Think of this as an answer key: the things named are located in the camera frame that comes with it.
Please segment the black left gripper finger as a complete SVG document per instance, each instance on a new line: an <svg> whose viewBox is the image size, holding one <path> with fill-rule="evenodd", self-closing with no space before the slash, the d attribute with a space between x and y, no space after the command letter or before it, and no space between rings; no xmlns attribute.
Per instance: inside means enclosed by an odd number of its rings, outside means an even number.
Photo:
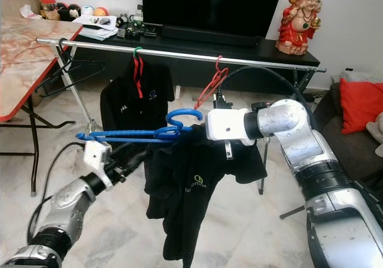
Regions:
<svg viewBox="0 0 383 268"><path fill-rule="evenodd" d="M136 170L137 167L145 161L147 153L147 150L129 151L126 153L123 165L124 169Z"/></svg>

